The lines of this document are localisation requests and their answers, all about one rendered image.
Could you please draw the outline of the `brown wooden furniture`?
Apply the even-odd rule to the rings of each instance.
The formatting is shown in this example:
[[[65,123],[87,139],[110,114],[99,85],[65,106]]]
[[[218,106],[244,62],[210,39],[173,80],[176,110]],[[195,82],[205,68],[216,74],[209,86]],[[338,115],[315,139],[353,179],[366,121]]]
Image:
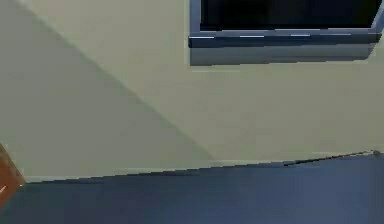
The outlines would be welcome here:
[[[0,208],[25,184],[25,179],[0,143]]]

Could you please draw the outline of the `grey framed window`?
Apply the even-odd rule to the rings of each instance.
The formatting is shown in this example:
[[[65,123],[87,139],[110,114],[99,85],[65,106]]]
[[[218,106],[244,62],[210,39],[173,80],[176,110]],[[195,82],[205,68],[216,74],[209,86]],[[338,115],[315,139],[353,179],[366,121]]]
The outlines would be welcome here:
[[[192,66],[356,61],[384,36],[384,0],[189,0]]]

